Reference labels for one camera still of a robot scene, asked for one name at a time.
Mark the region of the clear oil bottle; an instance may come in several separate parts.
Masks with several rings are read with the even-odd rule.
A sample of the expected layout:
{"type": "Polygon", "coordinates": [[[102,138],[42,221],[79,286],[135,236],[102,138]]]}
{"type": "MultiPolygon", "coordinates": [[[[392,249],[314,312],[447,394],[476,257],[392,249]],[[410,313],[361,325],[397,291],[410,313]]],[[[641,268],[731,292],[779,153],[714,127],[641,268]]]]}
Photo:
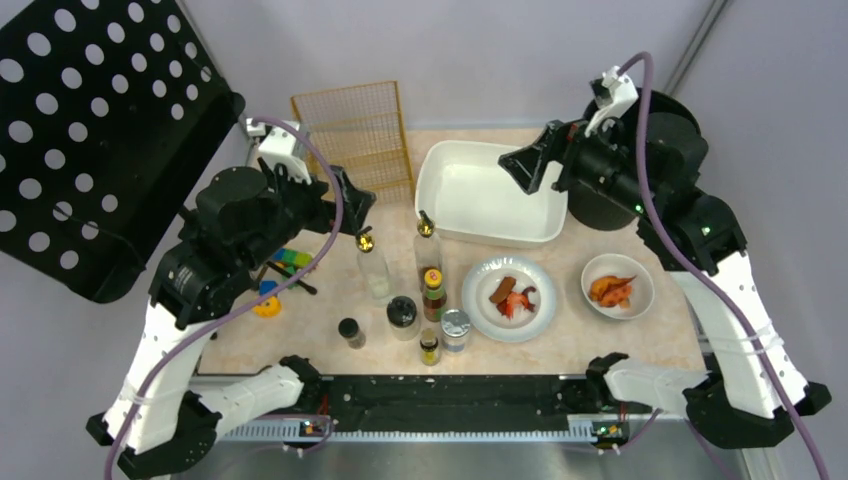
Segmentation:
{"type": "Polygon", "coordinates": [[[391,294],[391,275],[385,256],[377,248],[371,230],[371,226],[366,226],[355,237],[358,249],[357,263],[372,298],[383,300],[391,294]]]}

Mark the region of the oil bottle with dark liquid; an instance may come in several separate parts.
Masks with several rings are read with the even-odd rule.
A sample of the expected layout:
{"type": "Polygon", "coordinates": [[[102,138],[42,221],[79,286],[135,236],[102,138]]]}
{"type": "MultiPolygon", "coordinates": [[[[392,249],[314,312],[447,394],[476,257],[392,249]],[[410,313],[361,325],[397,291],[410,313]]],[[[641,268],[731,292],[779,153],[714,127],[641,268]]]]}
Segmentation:
{"type": "Polygon", "coordinates": [[[416,278],[419,290],[425,289],[425,274],[436,269],[444,272],[441,239],[436,232],[435,222],[424,210],[418,212],[417,236],[413,241],[416,264],[416,278]]]}

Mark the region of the black lid glass jar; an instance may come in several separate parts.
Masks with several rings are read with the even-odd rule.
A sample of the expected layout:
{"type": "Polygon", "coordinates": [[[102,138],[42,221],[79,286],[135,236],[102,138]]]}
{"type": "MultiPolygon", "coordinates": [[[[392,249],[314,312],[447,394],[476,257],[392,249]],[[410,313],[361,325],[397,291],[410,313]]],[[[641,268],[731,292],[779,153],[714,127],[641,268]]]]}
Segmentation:
{"type": "Polygon", "coordinates": [[[399,295],[394,297],[386,308],[390,330],[399,341],[414,340],[420,331],[418,309],[415,301],[399,295]]]}

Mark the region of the sauce bottle yellow cap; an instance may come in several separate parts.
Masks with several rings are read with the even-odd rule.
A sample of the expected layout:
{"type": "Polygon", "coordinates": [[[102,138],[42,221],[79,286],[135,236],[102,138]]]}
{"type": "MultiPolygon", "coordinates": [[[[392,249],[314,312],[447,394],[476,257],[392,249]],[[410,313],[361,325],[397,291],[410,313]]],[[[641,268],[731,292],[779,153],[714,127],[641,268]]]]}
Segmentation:
{"type": "Polygon", "coordinates": [[[447,294],[443,274],[439,269],[430,268],[423,275],[423,308],[424,315],[431,322],[440,322],[446,311],[447,294]]]}

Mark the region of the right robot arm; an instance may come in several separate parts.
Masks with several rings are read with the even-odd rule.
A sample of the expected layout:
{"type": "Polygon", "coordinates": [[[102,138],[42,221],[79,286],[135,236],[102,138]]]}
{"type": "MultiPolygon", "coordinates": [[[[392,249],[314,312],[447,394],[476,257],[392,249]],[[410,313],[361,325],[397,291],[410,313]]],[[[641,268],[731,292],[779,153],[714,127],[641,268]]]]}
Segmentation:
{"type": "Polygon", "coordinates": [[[589,363],[589,396],[680,416],[722,449],[774,447],[801,432],[802,418],[832,396],[788,358],[756,292],[732,209],[697,186],[707,151],[690,115],[659,112],[598,128],[552,121],[498,163],[527,194],[558,163],[555,190],[584,186],[635,215],[638,236],[683,290],[718,364],[714,372],[687,372],[611,353],[589,363]]]}

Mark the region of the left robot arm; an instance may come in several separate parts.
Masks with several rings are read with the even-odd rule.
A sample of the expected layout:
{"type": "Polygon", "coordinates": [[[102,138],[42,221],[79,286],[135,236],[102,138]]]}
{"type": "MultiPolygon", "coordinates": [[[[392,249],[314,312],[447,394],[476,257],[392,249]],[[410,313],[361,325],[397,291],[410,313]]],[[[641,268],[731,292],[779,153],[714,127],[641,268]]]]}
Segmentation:
{"type": "Polygon", "coordinates": [[[200,356],[254,274],[300,232],[359,233],[376,203],[345,170],[298,181],[283,166],[218,173],[188,210],[178,244],[161,259],[132,365],[112,406],[88,433],[109,450],[106,471],[130,479],[184,472],[225,434],[294,406],[319,381],[305,358],[287,356],[225,387],[193,391],[200,356]]]}

